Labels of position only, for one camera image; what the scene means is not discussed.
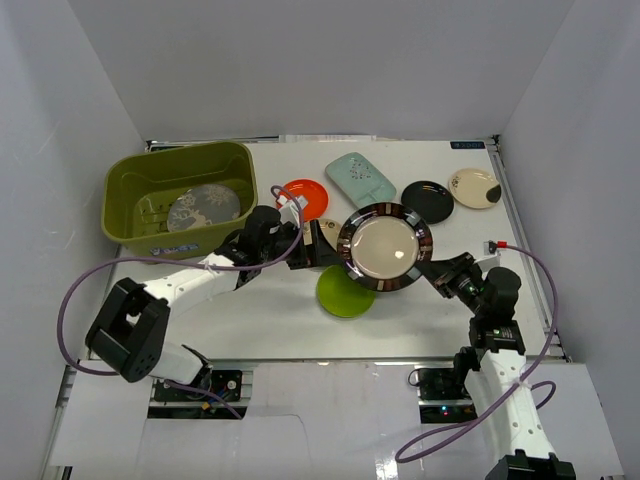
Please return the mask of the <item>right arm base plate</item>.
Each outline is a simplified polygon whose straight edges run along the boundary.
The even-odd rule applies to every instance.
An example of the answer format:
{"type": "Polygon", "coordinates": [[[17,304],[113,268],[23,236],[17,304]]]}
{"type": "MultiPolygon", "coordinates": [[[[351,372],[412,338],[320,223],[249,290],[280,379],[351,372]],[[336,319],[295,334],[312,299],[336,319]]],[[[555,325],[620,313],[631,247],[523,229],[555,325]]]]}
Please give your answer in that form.
{"type": "Polygon", "coordinates": [[[417,391],[423,425],[461,424],[477,418],[471,397],[456,382],[452,368],[416,368],[407,382],[417,391]]]}

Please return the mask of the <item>large black rimmed beige plate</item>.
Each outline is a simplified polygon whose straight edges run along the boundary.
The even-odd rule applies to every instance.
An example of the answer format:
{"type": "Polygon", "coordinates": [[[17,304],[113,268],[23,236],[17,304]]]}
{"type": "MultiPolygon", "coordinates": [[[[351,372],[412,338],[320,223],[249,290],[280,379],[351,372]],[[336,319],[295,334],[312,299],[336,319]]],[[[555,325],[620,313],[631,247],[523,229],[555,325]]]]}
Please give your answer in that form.
{"type": "Polygon", "coordinates": [[[365,206],[343,224],[337,254],[347,276],[374,292],[393,292],[420,277],[431,260],[433,237],[414,210],[393,202],[365,206]]]}

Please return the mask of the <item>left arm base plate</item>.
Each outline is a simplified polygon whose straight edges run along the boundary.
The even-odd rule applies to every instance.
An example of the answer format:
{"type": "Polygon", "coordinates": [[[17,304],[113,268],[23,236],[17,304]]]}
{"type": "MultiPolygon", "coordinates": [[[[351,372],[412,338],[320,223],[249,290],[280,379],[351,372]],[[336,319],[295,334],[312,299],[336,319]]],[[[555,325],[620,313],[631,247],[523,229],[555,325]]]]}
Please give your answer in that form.
{"type": "Polygon", "coordinates": [[[247,411],[241,370],[210,370],[197,386],[221,397],[237,415],[210,395],[176,389],[157,380],[153,384],[147,416],[164,420],[240,420],[247,411]]]}

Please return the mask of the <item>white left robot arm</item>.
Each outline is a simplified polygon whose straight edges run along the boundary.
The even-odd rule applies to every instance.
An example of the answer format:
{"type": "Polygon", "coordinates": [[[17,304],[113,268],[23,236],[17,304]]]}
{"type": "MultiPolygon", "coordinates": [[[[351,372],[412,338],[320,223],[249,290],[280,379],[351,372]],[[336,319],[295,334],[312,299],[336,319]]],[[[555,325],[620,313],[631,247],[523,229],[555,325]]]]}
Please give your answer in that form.
{"type": "Polygon", "coordinates": [[[188,398],[211,387],[208,360],[186,344],[166,339],[171,320],[221,294],[238,290],[268,266],[291,270],[337,265],[340,258],[318,221],[285,221],[280,210],[258,206],[243,228],[197,264],[155,280],[119,280],[102,304],[86,346],[129,383],[148,376],[176,382],[188,398]]]}

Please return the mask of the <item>grey plate with reindeer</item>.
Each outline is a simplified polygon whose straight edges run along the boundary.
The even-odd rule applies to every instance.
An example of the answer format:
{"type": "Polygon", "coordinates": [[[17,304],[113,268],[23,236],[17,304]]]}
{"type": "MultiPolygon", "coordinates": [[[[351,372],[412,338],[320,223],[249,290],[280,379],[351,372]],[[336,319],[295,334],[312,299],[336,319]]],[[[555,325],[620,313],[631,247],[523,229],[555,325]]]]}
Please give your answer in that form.
{"type": "Polygon", "coordinates": [[[240,199],[234,190],[205,184],[183,193],[171,206],[166,223],[169,232],[180,232],[236,220],[240,213],[240,199]]]}

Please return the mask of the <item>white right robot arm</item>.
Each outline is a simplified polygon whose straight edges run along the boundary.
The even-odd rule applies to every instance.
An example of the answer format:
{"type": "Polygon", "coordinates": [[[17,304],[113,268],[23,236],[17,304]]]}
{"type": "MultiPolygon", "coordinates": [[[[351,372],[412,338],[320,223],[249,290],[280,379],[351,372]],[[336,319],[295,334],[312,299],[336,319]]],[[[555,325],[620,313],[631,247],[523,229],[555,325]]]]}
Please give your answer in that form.
{"type": "Polygon", "coordinates": [[[454,358],[451,384],[472,400],[477,417],[417,456],[436,453],[480,427],[495,462],[488,478],[575,478],[573,465],[557,457],[544,432],[527,381],[537,365],[527,361],[514,319],[520,277],[501,266],[482,271],[468,253],[421,262],[418,269],[443,297],[459,299],[472,313],[470,344],[454,358]]]}

